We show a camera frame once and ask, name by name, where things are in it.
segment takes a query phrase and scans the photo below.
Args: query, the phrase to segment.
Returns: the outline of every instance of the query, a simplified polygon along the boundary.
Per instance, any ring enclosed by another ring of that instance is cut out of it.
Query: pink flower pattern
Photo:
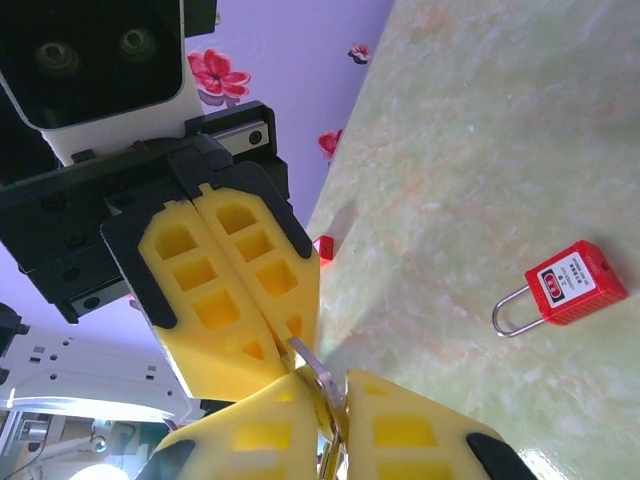
[[[371,51],[364,43],[354,43],[348,55],[358,65],[366,65],[371,60]]]
[[[331,161],[340,143],[340,137],[342,137],[342,128],[337,132],[327,132],[324,135],[318,137],[318,145],[324,152],[324,158]]]
[[[208,105],[235,106],[242,97],[249,94],[247,83],[251,75],[233,71],[231,59],[208,48],[204,54],[194,52],[188,55],[189,65],[196,80],[200,99]]]

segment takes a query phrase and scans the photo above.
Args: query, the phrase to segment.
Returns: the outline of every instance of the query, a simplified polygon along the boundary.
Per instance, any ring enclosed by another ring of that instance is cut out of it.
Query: red safety lock
[[[333,238],[322,235],[315,242],[313,246],[320,254],[320,266],[324,266],[333,260]]]
[[[619,302],[627,291],[598,247],[581,240],[524,274],[527,285],[493,308],[493,328],[501,337],[515,337],[548,322],[565,326]],[[516,330],[498,324],[502,306],[531,290],[541,318]]]

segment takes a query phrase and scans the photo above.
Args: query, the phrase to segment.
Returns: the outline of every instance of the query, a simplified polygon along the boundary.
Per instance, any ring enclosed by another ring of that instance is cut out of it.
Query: black metal bracket
[[[262,125],[256,128],[268,132],[266,137],[255,146],[244,142],[246,148],[233,156],[215,140],[221,133],[228,137],[236,131],[249,138],[254,125]],[[198,171],[205,175],[249,162],[264,170],[275,186],[272,192],[282,202],[277,210],[284,205],[291,213],[286,204],[287,166],[277,156],[271,109],[251,102],[187,121],[186,132],[182,139],[136,142],[124,151],[87,159],[0,192],[0,241],[67,322],[77,323],[82,315],[128,292],[100,227],[145,186],[145,195],[161,199],[160,192],[149,186],[169,180],[186,196],[180,175],[196,175],[197,180]],[[187,162],[188,168],[179,168],[180,162]]]
[[[22,323],[22,318],[7,305],[0,303],[0,358],[4,357],[16,335],[29,333],[29,326]],[[4,385],[9,377],[9,370],[0,368],[0,385]]]

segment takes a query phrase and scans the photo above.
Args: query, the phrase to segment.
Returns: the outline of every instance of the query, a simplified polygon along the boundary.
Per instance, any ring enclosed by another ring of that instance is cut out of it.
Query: padlock label
[[[580,254],[574,252],[538,272],[542,291],[551,307],[559,307],[596,288]]]

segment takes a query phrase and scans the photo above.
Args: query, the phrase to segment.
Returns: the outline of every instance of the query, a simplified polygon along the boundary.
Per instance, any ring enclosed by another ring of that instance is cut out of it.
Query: padlock
[[[515,337],[542,323],[565,326],[627,297],[600,249],[581,240],[524,274],[527,285],[500,300],[491,315],[501,337]],[[498,323],[502,306],[531,290],[540,318],[515,330]]]

